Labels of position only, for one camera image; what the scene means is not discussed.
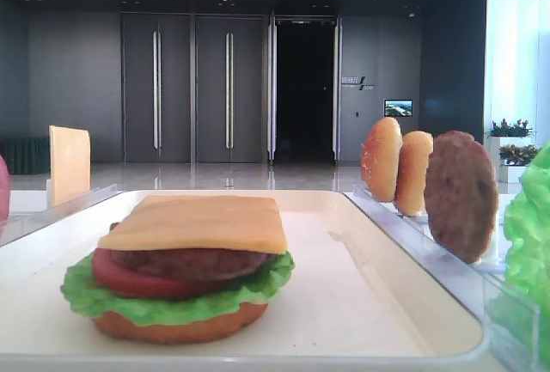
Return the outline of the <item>dark double door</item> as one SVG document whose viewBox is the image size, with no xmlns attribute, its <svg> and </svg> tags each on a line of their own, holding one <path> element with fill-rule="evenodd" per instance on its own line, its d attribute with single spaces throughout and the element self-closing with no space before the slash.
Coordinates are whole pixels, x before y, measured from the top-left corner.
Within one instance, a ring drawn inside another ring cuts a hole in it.
<svg viewBox="0 0 550 372">
<path fill-rule="evenodd" d="M 191 161 L 190 21 L 122 16 L 125 159 Z"/>
<path fill-rule="evenodd" d="M 260 18 L 196 20 L 198 161 L 263 160 L 263 24 Z"/>
</svg>

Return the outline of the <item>wall display screen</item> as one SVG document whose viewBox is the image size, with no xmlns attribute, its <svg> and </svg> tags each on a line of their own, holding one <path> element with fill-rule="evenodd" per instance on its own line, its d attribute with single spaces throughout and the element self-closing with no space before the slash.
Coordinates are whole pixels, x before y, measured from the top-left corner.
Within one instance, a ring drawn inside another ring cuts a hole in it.
<svg viewBox="0 0 550 372">
<path fill-rule="evenodd" d="M 383 102 L 383 113 L 385 117 L 412 117 L 413 101 L 405 99 L 385 99 Z"/>
</svg>

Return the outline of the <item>dark double door middle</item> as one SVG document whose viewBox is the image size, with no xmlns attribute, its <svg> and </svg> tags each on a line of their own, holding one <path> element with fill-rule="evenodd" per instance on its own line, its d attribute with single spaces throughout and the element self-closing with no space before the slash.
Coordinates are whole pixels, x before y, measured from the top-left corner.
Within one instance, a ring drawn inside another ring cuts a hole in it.
<svg viewBox="0 0 550 372">
<path fill-rule="evenodd" d="M 196 20 L 198 161 L 263 160 L 263 24 L 260 18 Z"/>
</svg>

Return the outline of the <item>standing bun slice right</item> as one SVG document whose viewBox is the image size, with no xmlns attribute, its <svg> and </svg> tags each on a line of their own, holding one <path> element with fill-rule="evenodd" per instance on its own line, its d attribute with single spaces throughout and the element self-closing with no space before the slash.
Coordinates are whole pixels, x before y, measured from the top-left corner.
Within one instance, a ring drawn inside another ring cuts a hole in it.
<svg viewBox="0 0 550 372">
<path fill-rule="evenodd" d="M 425 131 L 410 131 L 403 137 L 394 207 L 405 216 L 419 216 L 425 210 L 425 176 L 433 137 Z"/>
</svg>

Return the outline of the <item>dark double door left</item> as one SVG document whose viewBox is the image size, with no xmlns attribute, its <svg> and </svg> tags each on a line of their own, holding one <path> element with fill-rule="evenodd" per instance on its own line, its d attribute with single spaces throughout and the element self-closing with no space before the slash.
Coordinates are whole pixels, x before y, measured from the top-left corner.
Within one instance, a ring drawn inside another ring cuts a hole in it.
<svg viewBox="0 0 550 372">
<path fill-rule="evenodd" d="M 191 161 L 190 21 L 122 16 L 125 159 Z"/>
</svg>

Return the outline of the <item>lettuce leaf on burger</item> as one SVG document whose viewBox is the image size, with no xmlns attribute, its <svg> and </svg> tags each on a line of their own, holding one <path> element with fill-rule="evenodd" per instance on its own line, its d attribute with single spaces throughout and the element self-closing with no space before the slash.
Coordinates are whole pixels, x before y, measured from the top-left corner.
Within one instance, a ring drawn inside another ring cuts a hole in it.
<svg viewBox="0 0 550 372">
<path fill-rule="evenodd" d="M 233 314 L 244 303 L 267 304 L 289 282 L 294 268 L 292 255 L 285 253 L 222 290 L 192 299 L 125 298 L 96 283 L 88 255 L 66 270 L 60 291 L 72 312 L 90 319 L 114 312 L 137 326 L 177 326 Z"/>
</svg>

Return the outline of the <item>standing tomato slice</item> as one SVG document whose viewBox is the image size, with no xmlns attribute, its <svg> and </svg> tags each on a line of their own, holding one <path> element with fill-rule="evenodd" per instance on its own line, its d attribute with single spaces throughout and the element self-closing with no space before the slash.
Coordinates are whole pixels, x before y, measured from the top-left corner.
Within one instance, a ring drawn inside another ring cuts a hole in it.
<svg viewBox="0 0 550 372">
<path fill-rule="evenodd" d="M 0 156 L 0 221 L 5 221 L 9 216 L 10 182 L 9 170 L 5 160 Z"/>
</svg>

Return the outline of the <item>standing cheese slice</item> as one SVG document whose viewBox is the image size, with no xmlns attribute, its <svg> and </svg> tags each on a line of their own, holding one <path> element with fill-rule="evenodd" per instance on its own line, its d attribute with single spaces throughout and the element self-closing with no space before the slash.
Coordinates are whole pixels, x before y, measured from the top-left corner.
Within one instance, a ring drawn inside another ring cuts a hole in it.
<svg viewBox="0 0 550 372">
<path fill-rule="evenodd" d="M 90 136 L 87 130 L 49 126 L 50 205 L 78 198 L 90 190 Z"/>
</svg>

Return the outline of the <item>meat patty on burger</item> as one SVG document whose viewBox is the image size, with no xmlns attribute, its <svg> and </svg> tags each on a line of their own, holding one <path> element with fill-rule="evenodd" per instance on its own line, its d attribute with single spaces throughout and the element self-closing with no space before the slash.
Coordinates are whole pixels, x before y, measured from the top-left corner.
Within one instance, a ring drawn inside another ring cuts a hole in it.
<svg viewBox="0 0 550 372">
<path fill-rule="evenodd" d="M 222 248 L 109 249 L 111 260 L 141 275 L 172 280 L 228 280 L 256 272 L 272 253 Z"/>
</svg>

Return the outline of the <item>long clear rail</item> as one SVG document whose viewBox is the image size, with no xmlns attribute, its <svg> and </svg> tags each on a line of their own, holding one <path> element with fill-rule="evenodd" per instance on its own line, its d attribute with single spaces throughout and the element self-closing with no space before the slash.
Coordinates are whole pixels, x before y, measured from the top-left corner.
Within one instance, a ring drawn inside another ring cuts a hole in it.
<svg viewBox="0 0 550 372">
<path fill-rule="evenodd" d="M 50 207 L 48 191 L 13 191 L 14 209 L 1 221 L 1 246 L 86 210 L 118 193 L 117 185 L 95 188 L 78 198 Z"/>
<path fill-rule="evenodd" d="M 470 265 L 432 240 L 426 215 L 402 216 L 392 205 L 377 202 L 360 187 L 346 196 L 481 319 L 490 351 L 506 370 L 549 370 L 543 356 L 549 319 L 535 301 L 504 280 L 504 258 L 499 248 L 507 241 L 501 225 L 492 237 L 489 254 Z"/>
</svg>

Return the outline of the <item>standing green lettuce leaf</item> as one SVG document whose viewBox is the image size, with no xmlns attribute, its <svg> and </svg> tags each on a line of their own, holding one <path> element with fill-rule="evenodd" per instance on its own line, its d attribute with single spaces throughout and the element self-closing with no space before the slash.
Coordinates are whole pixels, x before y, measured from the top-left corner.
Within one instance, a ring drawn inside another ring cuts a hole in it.
<svg viewBox="0 0 550 372">
<path fill-rule="evenodd" d="M 519 296 L 537 304 L 539 316 L 514 296 L 489 303 L 492 320 L 520 342 L 538 332 L 539 361 L 549 367 L 549 146 L 545 145 L 521 177 L 522 191 L 506 206 L 504 237 L 511 242 L 504 277 Z"/>
</svg>

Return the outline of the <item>cheese slice on burger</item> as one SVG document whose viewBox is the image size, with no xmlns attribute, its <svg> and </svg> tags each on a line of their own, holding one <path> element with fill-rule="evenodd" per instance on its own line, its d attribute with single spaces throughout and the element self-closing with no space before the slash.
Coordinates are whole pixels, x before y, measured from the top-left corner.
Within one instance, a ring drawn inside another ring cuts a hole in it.
<svg viewBox="0 0 550 372">
<path fill-rule="evenodd" d="M 149 195 L 98 247 L 115 251 L 227 249 L 284 254 L 278 204 L 254 196 Z"/>
</svg>

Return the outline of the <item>sesame top bun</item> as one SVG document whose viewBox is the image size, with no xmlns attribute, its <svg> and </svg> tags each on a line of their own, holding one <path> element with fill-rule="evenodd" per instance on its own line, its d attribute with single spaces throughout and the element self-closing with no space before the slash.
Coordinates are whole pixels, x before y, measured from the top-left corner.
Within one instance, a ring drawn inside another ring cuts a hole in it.
<svg viewBox="0 0 550 372">
<path fill-rule="evenodd" d="M 400 125 L 391 117 L 378 120 L 364 140 L 361 176 L 380 202 L 394 200 L 402 142 Z"/>
</svg>

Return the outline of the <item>potted plants in planter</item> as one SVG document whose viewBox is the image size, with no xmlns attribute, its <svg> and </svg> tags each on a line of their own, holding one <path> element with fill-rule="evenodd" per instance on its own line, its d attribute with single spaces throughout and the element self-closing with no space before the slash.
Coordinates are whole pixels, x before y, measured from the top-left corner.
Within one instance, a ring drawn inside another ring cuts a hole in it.
<svg viewBox="0 0 550 372">
<path fill-rule="evenodd" d="M 487 142 L 498 182 L 502 183 L 518 183 L 539 151 L 529 122 L 522 119 L 493 121 Z"/>
</svg>

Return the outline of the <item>right long clear rail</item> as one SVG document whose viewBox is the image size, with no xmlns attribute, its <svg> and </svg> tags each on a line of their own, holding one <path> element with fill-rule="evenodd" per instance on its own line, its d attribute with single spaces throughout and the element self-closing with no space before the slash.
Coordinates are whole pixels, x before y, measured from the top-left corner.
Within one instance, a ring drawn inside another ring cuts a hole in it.
<svg viewBox="0 0 550 372">
<path fill-rule="evenodd" d="M 392 205 L 377 202 L 360 187 L 346 196 L 481 319 L 490 351 L 506 370 L 549 370 L 543 356 L 549 319 L 535 301 L 504 280 L 504 258 L 499 248 L 507 241 L 501 225 L 492 237 L 489 254 L 470 265 L 432 240 L 426 215 L 402 216 Z"/>
</svg>

